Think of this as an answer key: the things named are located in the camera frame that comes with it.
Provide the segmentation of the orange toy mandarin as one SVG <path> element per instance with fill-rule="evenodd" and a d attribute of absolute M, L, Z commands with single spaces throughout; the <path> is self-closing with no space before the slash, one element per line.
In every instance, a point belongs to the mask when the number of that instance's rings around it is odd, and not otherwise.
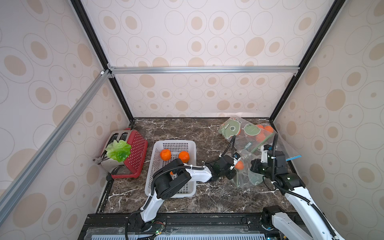
<path fill-rule="evenodd" d="M 169 161 L 172 158 L 172 153 L 168 149 L 164 149 L 160 152 L 160 157 L 163 161 Z"/>
<path fill-rule="evenodd" d="M 245 168 L 244 163 L 242 161 L 238 161 L 237 164 L 235 165 L 235 168 L 239 171 L 243 170 Z"/>
<path fill-rule="evenodd" d="M 189 160 L 190 160 L 190 155 L 188 152 L 186 151 L 182 151 L 179 153 L 179 159 L 183 162 L 183 163 L 188 163 Z"/>

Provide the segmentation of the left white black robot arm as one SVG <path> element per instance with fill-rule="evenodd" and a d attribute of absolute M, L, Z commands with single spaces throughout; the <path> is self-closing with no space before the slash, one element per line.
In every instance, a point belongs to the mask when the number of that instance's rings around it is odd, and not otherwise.
<path fill-rule="evenodd" d="M 209 183 L 221 177 L 231 180 L 236 175 L 235 166 L 241 160 L 241 155 L 235 152 L 236 136 L 233 136 L 224 150 L 216 159 L 203 166 L 194 166 L 175 159 L 153 175 L 151 193 L 145 204 L 137 211 L 132 212 L 125 225 L 125 239 L 128 239 L 130 219 L 137 215 L 143 228 L 146 223 L 153 224 L 158 210 L 163 202 L 173 197 L 189 182 Z"/>

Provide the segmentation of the green-seal clear zip-top bag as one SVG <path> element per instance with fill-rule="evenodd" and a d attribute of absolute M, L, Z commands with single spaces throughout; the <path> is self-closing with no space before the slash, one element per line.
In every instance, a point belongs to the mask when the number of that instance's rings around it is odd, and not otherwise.
<path fill-rule="evenodd" d="M 219 128 L 219 133 L 228 141 L 236 136 L 235 148 L 237 150 L 247 151 L 251 141 L 250 136 L 258 135 L 260 131 L 257 125 L 237 116 L 230 117 Z"/>

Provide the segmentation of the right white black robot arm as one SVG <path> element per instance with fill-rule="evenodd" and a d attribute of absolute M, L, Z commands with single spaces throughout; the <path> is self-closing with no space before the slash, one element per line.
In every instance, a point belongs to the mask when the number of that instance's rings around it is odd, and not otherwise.
<path fill-rule="evenodd" d="M 278 205 L 264 207 L 261 225 L 278 230 L 289 240 L 342 240 L 323 212 L 313 201 L 306 185 L 296 173 L 289 173 L 284 152 L 277 150 L 278 135 L 271 145 L 262 147 L 262 158 L 251 161 L 250 171 L 271 180 L 276 190 L 291 203 L 308 229 L 299 227 Z"/>

